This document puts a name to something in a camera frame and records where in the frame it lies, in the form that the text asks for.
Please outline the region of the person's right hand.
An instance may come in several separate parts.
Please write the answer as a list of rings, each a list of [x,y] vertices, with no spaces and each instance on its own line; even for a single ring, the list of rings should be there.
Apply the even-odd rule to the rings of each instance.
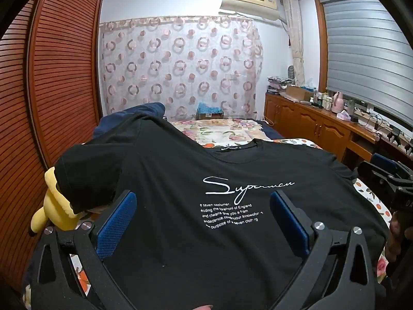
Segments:
[[[405,224],[407,217],[404,213],[394,211],[389,226],[388,239],[385,246],[385,256],[389,262],[395,262],[401,252],[403,239],[412,240],[412,227]]]

